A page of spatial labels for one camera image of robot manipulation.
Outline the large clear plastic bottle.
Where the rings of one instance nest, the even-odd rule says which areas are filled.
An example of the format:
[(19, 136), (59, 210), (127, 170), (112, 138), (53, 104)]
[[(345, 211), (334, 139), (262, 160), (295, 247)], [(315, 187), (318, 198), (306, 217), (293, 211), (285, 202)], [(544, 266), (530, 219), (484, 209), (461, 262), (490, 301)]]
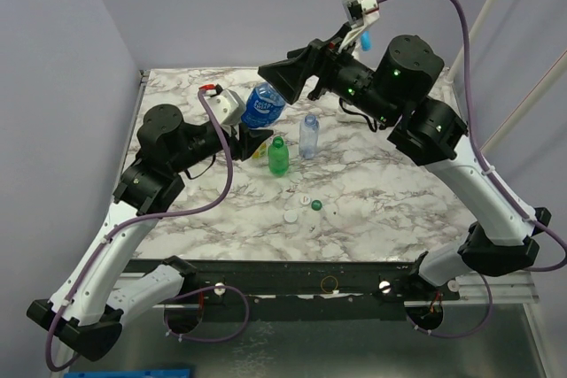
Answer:
[(266, 143), (262, 143), (259, 148), (253, 153), (253, 159), (260, 159), (267, 156), (268, 152), (268, 145)]

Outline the green plastic bottle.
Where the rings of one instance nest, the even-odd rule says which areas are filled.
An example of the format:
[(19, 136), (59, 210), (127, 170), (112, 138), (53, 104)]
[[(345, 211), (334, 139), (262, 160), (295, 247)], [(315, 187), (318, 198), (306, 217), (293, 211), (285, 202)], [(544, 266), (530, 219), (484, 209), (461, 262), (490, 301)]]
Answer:
[(289, 169), (289, 150), (281, 136), (268, 146), (268, 168), (275, 176), (283, 176)]

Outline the blue label clear bottle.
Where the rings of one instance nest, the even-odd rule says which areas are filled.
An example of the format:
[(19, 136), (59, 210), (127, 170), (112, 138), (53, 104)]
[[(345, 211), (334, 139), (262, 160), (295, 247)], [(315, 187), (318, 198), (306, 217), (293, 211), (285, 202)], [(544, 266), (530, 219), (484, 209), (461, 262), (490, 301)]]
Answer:
[(282, 96), (263, 82), (253, 88), (241, 120), (250, 129), (269, 127), (278, 120), (285, 106)]

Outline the small clear water bottle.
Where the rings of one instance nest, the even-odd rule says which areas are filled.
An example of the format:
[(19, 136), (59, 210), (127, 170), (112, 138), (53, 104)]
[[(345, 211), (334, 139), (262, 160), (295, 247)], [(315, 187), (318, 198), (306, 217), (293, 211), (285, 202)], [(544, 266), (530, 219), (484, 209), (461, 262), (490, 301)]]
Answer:
[(315, 156), (318, 144), (319, 121), (313, 114), (308, 114), (300, 122), (299, 155), (304, 159)]

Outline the green bottle cap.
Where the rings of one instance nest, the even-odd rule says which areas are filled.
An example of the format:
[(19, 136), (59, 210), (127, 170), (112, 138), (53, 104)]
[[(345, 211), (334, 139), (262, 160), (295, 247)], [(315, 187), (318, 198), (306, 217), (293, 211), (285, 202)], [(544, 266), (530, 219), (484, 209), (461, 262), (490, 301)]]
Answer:
[(322, 202), (321, 202), (320, 200), (314, 200), (314, 201), (311, 203), (311, 208), (312, 208), (314, 211), (320, 211), (320, 210), (322, 209)]

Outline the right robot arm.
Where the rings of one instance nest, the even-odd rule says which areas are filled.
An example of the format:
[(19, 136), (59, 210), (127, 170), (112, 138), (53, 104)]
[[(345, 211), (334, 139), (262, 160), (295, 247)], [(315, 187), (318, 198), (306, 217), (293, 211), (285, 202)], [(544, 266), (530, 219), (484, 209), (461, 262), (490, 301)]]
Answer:
[(534, 209), (502, 192), (506, 185), (478, 156), (470, 132), (454, 109), (429, 96), (443, 60), (417, 35), (394, 37), (372, 70), (338, 49), (339, 38), (314, 39), (285, 60), (260, 66), (258, 74), (288, 104), (298, 101), (308, 78), (318, 82), (308, 97), (330, 92), (390, 129), (397, 150), (441, 179), (475, 217), (458, 243), (426, 252), (408, 277), (409, 293), (430, 298), (449, 280), (474, 271), (498, 277), (533, 265), (540, 247), (533, 221), (549, 220), (545, 208)]

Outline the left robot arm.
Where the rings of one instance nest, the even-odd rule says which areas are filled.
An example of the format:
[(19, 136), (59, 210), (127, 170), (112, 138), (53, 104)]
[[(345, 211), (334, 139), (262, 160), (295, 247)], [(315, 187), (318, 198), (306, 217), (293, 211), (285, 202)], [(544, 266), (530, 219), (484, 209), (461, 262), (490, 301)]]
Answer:
[[(140, 149), (120, 177), (97, 236), (66, 282), (50, 298), (31, 303), (28, 318), (46, 329), (50, 339), (58, 338), (77, 355), (97, 361), (116, 344), (129, 320), (169, 298), (190, 301), (196, 294), (196, 273), (177, 257), (162, 261), (126, 289), (116, 290), (114, 284), (159, 220), (219, 205), (229, 193), (234, 161), (250, 158), (272, 134), (245, 124), (223, 130), (215, 117), (192, 125), (172, 104), (152, 107), (137, 131)], [(220, 152), (228, 168), (221, 194), (204, 206), (171, 211), (185, 187), (182, 174)]]

